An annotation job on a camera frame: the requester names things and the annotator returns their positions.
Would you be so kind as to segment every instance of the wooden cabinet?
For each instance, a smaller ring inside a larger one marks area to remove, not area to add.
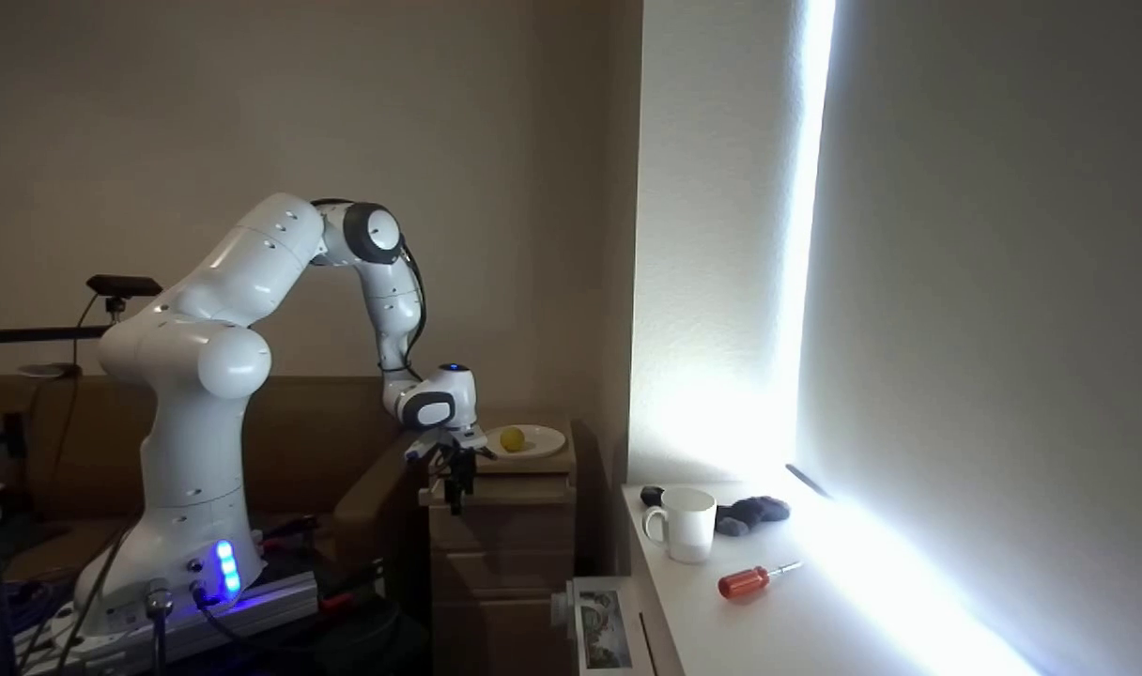
[[[463,516],[428,505],[430,674],[571,676],[573,654],[549,604],[573,576],[573,438],[558,419],[501,420],[549,424],[567,443],[542,459],[479,459]]]

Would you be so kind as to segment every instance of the red object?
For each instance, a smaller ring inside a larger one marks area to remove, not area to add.
[[[747,571],[733,571],[733,576],[718,578],[718,594],[721,594],[723,603],[757,598],[767,588],[771,588],[767,569],[747,569]]]

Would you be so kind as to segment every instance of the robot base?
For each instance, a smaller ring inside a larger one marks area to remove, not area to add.
[[[315,578],[311,576],[290,576],[290,578],[273,578],[264,588],[253,588],[239,603],[231,604],[209,604],[209,617],[228,627],[239,640],[254,640],[259,630],[315,617],[319,608],[319,594],[315,594]],[[65,604],[42,630],[42,640],[30,650],[30,630],[23,630],[16,640],[16,654],[26,658],[26,667],[18,674],[26,676],[42,676],[42,674],[61,674],[61,650],[74,627],[74,608]],[[165,622],[165,660],[182,660],[190,654],[213,650],[231,643],[231,634],[225,634],[221,627],[213,627],[196,604],[189,608],[174,608]],[[155,670],[155,623],[141,623],[134,630],[125,634],[84,634],[67,660],[67,674],[147,674]]]

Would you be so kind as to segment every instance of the white cup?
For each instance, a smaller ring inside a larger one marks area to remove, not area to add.
[[[703,488],[662,488],[662,506],[646,511],[646,538],[662,543],[672,559],[705,564],[715,553],[718,501]]]

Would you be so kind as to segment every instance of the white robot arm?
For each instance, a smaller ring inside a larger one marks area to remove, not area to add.
[[[176,608],[254,612],[249,588],[264,576],[264,555],[245,511],[239,420],[270,376],[270,349],[249,326],[265,320],[309,267],[359,275],[392,419],[473,438],[473,371],[447,365],[422,381],[409,370],[424,289],[392,211],[264,201],[190,275],[102,340],[104,371],[147,385],[159,415],[139,450],[141,520],[74,588],[80,654],[120,645],[147,627],[149,591]]]

